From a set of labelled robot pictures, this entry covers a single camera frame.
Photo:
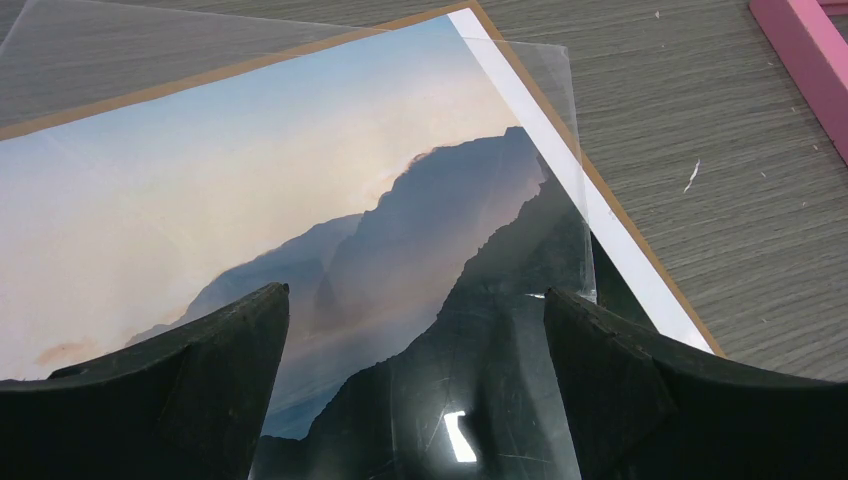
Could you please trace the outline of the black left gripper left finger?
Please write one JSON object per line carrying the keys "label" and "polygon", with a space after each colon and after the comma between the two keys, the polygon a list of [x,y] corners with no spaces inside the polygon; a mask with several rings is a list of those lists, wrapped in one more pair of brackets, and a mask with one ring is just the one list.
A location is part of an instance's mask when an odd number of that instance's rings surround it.
{"label": "black left gripper left finger", "polygon": [[270,283],[43,380],[1,384],[5,479],[245,479],[289,327]]}

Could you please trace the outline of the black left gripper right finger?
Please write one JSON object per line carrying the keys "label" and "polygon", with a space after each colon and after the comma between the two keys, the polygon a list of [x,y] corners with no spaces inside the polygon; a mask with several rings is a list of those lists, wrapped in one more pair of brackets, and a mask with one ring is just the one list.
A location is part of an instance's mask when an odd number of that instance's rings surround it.
{"label": "black left gripper right finger", "polygon": [[546,293],[543,322],[585,479],[843,479],[847,387],[763,370]]}

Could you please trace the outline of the pink wooden picture frame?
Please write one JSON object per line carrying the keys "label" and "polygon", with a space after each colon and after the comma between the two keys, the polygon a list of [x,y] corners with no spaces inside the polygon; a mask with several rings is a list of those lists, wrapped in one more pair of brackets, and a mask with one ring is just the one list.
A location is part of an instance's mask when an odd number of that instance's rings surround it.
{"label": "pink wooden picture frame", "polygon": [[847,2],[751,0],[749,9],[834,148],[847,158]]}

